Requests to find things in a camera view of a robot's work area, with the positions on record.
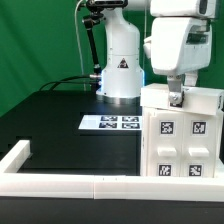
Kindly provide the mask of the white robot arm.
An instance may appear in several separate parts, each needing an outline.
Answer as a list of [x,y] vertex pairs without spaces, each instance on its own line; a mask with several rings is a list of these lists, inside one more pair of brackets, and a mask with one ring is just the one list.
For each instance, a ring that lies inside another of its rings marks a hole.
[[[209,65],[212,48],[211,21],[218,17],[221,0],[92,0],[104,20],[107,64],[97,95],[116,102],[140,97],[144,71],[139,48],[151,60],[153,72],[168,82],[172,106],[184,101],[182,76],[195,80],[197,71]],[[123,10],[144,9],[154,17],[151,35],[140,38],[139,30],[123,17]]]

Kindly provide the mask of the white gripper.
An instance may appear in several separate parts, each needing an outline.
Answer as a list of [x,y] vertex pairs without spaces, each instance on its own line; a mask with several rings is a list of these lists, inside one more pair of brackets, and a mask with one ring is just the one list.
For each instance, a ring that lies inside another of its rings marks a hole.
[[196,86],[198,72],[195,70],[209,65],[211,45],[212,26],[206,20],[162,17],[153,21],[151,35],[144,39],[143,47],[153,72],[168,76],[171,106],[181,107],[184,101],[181,74],[186,73],[185,86]]

